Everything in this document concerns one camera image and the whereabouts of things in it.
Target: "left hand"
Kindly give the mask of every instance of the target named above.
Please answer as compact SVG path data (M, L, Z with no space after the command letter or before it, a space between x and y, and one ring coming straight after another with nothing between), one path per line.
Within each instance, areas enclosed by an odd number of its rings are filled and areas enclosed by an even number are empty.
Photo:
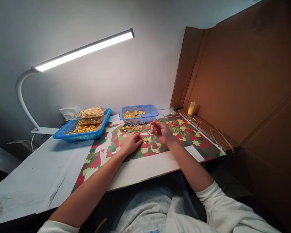
M127 156L133 153L142 143L141 135L137 132L131 132L122 143L120 151Z

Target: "small pile of ornaments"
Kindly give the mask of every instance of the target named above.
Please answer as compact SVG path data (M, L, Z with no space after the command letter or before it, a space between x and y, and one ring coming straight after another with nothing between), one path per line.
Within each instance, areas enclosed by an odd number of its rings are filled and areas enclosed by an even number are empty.
M139 123L133 123L131 125L124 125L122 128L121 128L121 132L128 132L128 133L131 133L132 131L135 131L137 133L142 133L142 129L141 127L138 126Z

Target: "glue bottle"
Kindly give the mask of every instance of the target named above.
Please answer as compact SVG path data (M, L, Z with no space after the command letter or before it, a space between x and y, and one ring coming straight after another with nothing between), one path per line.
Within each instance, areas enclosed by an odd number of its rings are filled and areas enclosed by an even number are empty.
M188 117L192 117L194 107L195 107L195 102L191 102L189 110L188 110Z

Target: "plastic bag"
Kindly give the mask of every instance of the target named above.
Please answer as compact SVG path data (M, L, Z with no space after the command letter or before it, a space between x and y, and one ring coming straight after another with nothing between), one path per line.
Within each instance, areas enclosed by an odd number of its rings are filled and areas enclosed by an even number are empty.
M101 123L104 119L104 111L105 109L100 106L87 108L83 111L80 111L69 120L91 120L92 122L89 122L88 124L98 124Z

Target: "white sleeve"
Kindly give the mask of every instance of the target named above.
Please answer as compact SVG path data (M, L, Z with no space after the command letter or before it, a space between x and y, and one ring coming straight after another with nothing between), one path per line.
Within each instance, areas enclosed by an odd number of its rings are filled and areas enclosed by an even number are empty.
M38 233L78 233L79 230L79 227L72 227L55 221L46 221Z
M250 207L226 196L216 182L196 195L206 209L207 223L218 232L279 232Z

